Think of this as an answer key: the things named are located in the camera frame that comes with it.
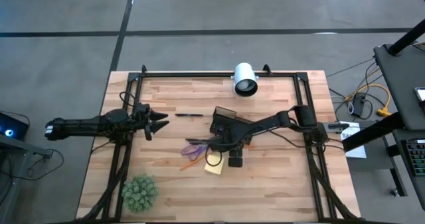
pen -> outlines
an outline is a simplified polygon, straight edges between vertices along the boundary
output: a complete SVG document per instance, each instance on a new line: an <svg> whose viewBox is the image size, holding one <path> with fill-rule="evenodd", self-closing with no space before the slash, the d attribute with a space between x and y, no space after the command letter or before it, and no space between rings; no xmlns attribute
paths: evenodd
<svg viewBox="0 0 425 224"><path fill-rule="evenodd" d="M177 117L202 117L202 114L175 114Z"/></svg>

wooden table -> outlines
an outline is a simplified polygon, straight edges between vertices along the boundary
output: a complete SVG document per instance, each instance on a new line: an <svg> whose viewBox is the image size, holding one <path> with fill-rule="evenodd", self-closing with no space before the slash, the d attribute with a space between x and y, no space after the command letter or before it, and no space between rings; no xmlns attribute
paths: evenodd
<svg viewBox="0 0 425 224"><path fill-rule="evenodd" d="M335 121L325 73L306 72L317 120ZM127 76L128 72L111 73L103 114L122 107L118 94L125 90ZM295 148L272 134L253 138L254 147L244 150L242 168L229 168L225 163L222 174L215 175L204 170L203 160L180 171L180 167L189 162L180 154L188 145L185 138L211 136L209 126L216 106L237 111L238 116L255 121L296 105L292 79L260 78L258 85L255 95L240 98L234 95L229 78L144 78L141 101L149 103L155 111L168 113L170 124L150 142L145 140L143 131L135 135L128 179L142 173L154 175L160 195L147 213L133 214L124 208L121 221L316 221L305 149ZM204 116L176 117L176 112ZM301 134L285 128L277 132L304 145ZM94 148L106 141L96 138ZM92 154L77 217L87 214L106 189L113 152L114 145L110 144ZM327 148L325 157L332 188L351 212L359 216L344 152ZM321 196L325 203L323 190ZM323 207L325 216L329 216L327 206Z"/></svg>

sticky note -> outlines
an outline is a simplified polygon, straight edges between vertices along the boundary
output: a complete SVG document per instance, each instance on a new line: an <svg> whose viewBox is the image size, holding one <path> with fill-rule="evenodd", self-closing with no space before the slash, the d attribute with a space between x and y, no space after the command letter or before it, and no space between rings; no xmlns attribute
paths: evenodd
<svg viewBox="0 0 425 224"><path fill-rule="evenodd" d="M220 153L213 152L213 153L208 155L207 159L208 159L208 163L215 165L220 161ZM212 167L208 164L205 164L205 170L207 170L211 173L215 173L217 175L220 175L221 170L223 169L223 163L224 163L224 158L222 158L220 164L218 164L215 167Z"/></svg>

scissors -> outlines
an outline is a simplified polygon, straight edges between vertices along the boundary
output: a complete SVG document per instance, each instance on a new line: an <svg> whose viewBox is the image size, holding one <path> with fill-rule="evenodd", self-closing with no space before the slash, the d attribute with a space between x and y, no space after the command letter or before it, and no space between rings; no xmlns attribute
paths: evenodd
<svg viewBox="0 0 425 224"><path fill-rule="evenodd" d="M189 160L195 161L205 150L207 150L207 145L191 144L181 150L181 155L188 156Z"/></svg>

green plant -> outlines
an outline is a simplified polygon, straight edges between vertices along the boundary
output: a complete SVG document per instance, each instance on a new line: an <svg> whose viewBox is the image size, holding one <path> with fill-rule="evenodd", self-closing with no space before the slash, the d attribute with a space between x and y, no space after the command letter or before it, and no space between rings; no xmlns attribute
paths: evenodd
<svg viewBox="0 0 425 224"><path fill-rule="evenodd" d="M133 180L126 181L122 189L124 207L134 213L151 209L158 195L153 176L146 174L134 176Z"/></svg>

